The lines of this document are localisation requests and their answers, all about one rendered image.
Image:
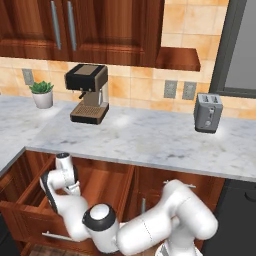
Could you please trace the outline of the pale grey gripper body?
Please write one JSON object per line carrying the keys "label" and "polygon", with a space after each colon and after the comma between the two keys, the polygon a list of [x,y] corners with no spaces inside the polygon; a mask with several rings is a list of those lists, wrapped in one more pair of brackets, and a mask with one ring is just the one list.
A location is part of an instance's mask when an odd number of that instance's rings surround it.
{"label": "pale grey gripper body", "polygon": [[80,182],[77,181],[74,185],[71,185],[66,188],[66,193],[69,195],[75,195],[75,196],[80,196],[81,191],[80,191]]}

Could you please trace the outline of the black dishwasher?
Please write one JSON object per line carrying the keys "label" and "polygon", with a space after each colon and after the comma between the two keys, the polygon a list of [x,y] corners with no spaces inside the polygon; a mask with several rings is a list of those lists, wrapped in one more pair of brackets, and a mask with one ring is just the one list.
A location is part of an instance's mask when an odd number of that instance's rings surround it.
{"label": "black dishwasher", "polygon": [[203,256],[256,256],[256,182],[227,179],[214,215],[219,227]]}

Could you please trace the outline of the open wooden drawer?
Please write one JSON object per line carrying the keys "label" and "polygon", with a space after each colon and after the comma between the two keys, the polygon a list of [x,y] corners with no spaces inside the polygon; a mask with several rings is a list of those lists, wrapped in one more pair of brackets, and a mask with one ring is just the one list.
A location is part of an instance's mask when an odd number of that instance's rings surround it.
{"label": "open wooden drawer", "polygon": [[[74,158],[73,163],[78,169],[81,194],[88,204],[107,203],[121,219],[134,167],[84,158]],[[40,176],[54,168],[53,154],[24,151],[0,177],[0,213],[13,239],[22,246],[41,244],[98,256],[99,251],[90,239],[78,243],[41,235],[46,231],[67,234],[62,218],[52,210],[39,184]]]}

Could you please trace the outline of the grey toaster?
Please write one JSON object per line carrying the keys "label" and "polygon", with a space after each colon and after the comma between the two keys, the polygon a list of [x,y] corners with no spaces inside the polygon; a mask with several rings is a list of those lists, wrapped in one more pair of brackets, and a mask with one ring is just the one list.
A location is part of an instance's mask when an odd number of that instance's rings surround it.
{"label": "grey toaster", "polygon": [[194,125],[197,132],[215,133],[223,110],[218,94],[198,93],[194,107]]}

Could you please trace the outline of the green plant in white pot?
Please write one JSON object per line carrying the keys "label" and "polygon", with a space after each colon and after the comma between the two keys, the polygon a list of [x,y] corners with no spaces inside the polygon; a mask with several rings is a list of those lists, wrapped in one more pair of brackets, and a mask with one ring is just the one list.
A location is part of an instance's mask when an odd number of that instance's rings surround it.
{"label": "green plant in white pot", "polygon": [[39,109],[48,109],[53,106],[53,85],[50,82],[35,82],[30,86],[30,90]]}

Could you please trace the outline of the wooden upper cupboard door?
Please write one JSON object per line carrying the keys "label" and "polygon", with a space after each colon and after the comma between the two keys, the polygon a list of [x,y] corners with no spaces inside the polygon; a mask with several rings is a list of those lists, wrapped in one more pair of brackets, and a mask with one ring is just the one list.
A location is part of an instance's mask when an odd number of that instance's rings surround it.
{"label": "wooden upper cupboard door", "polygon": [[67,60],[63,1],[54,0],[61,50],[54,33],[51,0],[0,0],[0,57]]}
{"label": "wooden upper cupboard door", "polygon": [[164,0],[71,0],[76,29],[69,57],[75,62],[153,67],[161,47]]}

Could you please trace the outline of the grey wall outlet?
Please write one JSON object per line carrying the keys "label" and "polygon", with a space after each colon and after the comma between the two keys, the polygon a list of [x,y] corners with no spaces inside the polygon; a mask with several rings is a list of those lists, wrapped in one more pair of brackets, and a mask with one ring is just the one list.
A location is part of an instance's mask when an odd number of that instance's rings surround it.
{"label": "grey wall outlet", "polygon": [[182,98],[184,100],[193,100],[196,92],[196,82],[185,82]]}
{"label": "grey wall outlet", "polygon": [[24,82],[26,85],[34,84],[34,78],[33,78],[33,73],[31,69],[23,69],[22,74],[23,74]]}
{"label": "grey wall outlet", "polygon": [[173,80],[166,80],[164,87],[164,97],[165,98],[175,98],[177,90],[177,82]]}

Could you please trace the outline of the wooden lower cupboard front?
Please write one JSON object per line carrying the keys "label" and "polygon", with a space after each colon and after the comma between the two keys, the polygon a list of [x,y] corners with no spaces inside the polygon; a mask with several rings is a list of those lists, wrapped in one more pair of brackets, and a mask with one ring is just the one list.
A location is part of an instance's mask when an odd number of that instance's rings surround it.
{"label": "wooden lower cupboard front", "polygon": [[164,182],[173,179],[193,185],[192,191],[212,212],[215,211],[224,178],[136,166],[123,220],[129,221],[140,215],[142,201],[145,201],[146,209],[152,208],[160,200]]}

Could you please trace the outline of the wooden wall shelf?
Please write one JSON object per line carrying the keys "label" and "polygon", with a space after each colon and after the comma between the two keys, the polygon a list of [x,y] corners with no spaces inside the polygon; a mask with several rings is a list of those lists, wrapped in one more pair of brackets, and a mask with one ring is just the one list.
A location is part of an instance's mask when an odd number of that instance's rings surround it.
{"label": "wooden wall shelf", "polygon": [[155,67],[181,71],[199,72],[201,64],[194,48],[161,47]]}

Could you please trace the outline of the dark grey framed window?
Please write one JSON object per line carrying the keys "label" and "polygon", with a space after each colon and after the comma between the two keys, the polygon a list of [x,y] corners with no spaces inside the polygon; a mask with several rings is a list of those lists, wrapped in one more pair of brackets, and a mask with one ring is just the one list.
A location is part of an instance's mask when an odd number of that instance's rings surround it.
{"label": "dark grey framed window", "polygon": [[229,0],[209,92],[256,99],[256,0]]}

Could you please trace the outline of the black and tan coffee machine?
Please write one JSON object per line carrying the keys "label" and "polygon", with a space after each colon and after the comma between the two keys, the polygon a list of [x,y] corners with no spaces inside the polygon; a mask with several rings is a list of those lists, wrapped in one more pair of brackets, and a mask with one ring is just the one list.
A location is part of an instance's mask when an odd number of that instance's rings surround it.
{"label": "black and tan coffee machine", "polygon": [[81,92],[81,102],[70,114],[72,122],[99,125],[109,110],[103,98],[103,87],[108,82],[105,65],[78,64],[65,74],[67,90]]}

